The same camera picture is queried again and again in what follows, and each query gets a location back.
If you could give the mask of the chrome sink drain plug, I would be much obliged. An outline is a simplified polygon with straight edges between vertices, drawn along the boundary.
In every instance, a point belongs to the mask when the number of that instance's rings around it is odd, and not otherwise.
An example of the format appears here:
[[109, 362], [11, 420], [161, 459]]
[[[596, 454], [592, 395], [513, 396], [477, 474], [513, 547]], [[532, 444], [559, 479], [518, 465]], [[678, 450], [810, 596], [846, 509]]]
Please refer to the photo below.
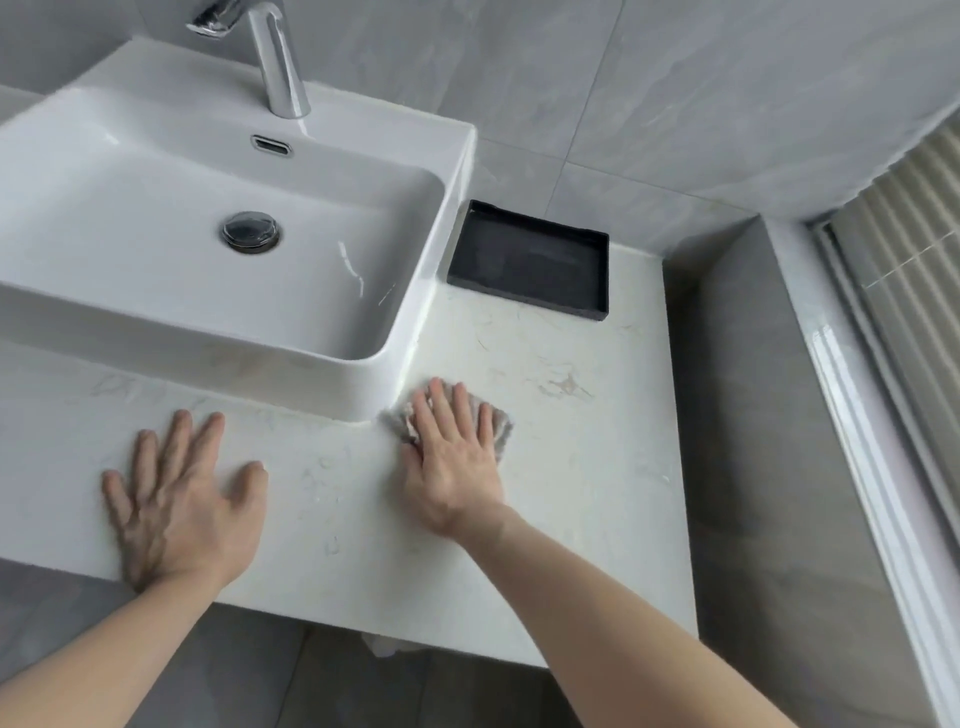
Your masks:
[[283, 230], [272, 215], [245, 210], [222, 221], [219, 237], [229, 249], [242, 255], [255, 256], [276, 248], [282, 242]]

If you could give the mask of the grey cleaning cloth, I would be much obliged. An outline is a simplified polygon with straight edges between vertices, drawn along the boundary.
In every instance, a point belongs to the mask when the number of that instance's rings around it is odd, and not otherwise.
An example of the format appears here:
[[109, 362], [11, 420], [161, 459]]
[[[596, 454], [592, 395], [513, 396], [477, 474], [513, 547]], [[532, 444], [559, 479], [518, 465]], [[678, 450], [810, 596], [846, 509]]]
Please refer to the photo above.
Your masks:
[[[469, 418], [472, 422], [471, 430], [477, 436], [481, 433], [482, 410], [484, 408], [488, 410], [491, 450], [496, 462], [500, 463], [514, 428], [513, 420], [502, 409], [470, 392], [466, 393], [466, 403], [469, 409]], [[412, 398], [408, 396], [402, 401], [396, 402], [392, 407], [381, 411], [376, 420], [384, 428], [391, 431], [401, 443], [409, 444], [415, 449], [418, 456], [423, 456], [424, 446], [416, 427], [415, 418], [416, 413]]]

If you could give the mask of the black rectangular tray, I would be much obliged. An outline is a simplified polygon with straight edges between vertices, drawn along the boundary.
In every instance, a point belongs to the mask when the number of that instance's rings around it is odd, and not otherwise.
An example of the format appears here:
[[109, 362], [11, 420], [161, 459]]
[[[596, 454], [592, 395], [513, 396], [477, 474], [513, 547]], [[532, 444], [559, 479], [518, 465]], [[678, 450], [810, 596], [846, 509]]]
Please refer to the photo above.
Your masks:
[[606, 232], [470, 200], [446, 282], [466, 290], [603, 321], [610, 313]]

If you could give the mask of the person's right forearm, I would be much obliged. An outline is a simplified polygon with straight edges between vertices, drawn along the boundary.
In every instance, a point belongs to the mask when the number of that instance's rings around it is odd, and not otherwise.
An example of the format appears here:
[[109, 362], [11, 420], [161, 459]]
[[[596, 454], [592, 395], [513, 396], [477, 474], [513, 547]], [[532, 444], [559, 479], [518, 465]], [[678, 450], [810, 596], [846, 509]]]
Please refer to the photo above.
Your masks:
[[510, 604], [583, 728], [797, 728], [698, 638], [504, 503], [448, 535]]

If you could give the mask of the beige pleated window blind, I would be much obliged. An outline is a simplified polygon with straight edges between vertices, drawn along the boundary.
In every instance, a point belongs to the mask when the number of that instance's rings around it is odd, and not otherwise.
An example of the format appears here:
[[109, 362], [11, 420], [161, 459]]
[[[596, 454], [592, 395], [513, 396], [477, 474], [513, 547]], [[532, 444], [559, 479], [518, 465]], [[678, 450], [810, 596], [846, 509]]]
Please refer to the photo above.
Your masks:
[[960, 114], [829, 226], [931, 448], [960, 478]]

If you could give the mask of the person's left hand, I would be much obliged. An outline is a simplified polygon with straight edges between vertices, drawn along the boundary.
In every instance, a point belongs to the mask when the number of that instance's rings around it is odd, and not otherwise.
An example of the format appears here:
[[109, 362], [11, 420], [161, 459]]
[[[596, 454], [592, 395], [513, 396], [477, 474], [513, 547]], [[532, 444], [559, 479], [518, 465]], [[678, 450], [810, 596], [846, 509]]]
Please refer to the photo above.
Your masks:
[[226, 588], [254, 562], [267, 510], [264, 517], [235, 512], [227, 498], [231, 482], [223, 487], [217, 479], [226, 430], [226, 417], [220, 412], [212, 413], [199, 428], [194, 426], [190, 476], [164, 484], [163, 450], [171, 424], [163, 442], [155, 431], [139, 431], [128, 476], [119, 471], [138, 506], [133, 533], [114, 531], [124, 577], [144, 592], [161, 577], [212, 568], [226, 573]]

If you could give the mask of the white window frame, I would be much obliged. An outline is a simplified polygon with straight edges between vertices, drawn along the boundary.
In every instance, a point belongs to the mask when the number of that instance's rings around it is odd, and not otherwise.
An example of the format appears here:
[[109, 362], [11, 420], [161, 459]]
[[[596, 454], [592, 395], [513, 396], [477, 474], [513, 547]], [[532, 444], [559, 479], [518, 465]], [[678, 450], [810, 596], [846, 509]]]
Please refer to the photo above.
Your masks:
[[940, 728], [960, 728], [960, 513], [827, 224], [814, 370]]

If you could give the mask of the chrome faucet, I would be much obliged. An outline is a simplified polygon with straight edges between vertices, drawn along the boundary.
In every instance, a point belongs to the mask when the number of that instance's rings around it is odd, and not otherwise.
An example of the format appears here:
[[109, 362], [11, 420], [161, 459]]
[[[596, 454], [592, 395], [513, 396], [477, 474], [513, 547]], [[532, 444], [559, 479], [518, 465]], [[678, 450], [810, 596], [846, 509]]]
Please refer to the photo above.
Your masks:
[[281, 7], [274, 0], [214, 0], [186, 24], [202, 38], [221, 40], [243, 20], [253, 38], [270, 112], [296, 120], [311, 112]]

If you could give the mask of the person's right hand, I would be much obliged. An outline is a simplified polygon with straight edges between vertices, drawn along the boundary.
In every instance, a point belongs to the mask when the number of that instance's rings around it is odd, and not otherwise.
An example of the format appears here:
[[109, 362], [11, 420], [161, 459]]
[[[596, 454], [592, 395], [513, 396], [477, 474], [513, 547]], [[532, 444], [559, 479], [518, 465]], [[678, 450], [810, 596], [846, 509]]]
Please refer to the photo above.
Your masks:
[[414, 391], [415, 426], [423, 445], [423, 480], [420, 498], [407, 503], [421, 523], [438, 536], [464, 545], [477, 533], [493, 528], [505, 508], [498, 467], [486, 459], [472, 431], [466, 385], [443, 381], [458, 425], [458, 444], [450, 454], [426, 448], [427, 386]]

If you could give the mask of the white ceramic sink basin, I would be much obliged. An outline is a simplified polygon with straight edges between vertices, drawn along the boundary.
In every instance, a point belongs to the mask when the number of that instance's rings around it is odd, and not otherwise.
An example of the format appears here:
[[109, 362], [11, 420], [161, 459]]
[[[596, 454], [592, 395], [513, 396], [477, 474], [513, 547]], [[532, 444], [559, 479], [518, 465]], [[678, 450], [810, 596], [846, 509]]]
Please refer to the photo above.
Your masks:
[[[469, 123], [136, 38], [0, 124], [0, 338], [351, 423], [402, 393]], [[272, 250], [219, 237], [235, 213]]]

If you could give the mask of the person's left forearm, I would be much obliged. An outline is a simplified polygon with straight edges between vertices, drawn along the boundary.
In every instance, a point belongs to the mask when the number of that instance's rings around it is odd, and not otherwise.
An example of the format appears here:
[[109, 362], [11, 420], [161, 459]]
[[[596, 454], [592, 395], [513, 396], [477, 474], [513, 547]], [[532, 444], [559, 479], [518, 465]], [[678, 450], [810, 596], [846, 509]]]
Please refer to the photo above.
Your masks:
[[124, 728], [229, 583], [167, 574], [63, 648], [0, 685], [0, 728]]

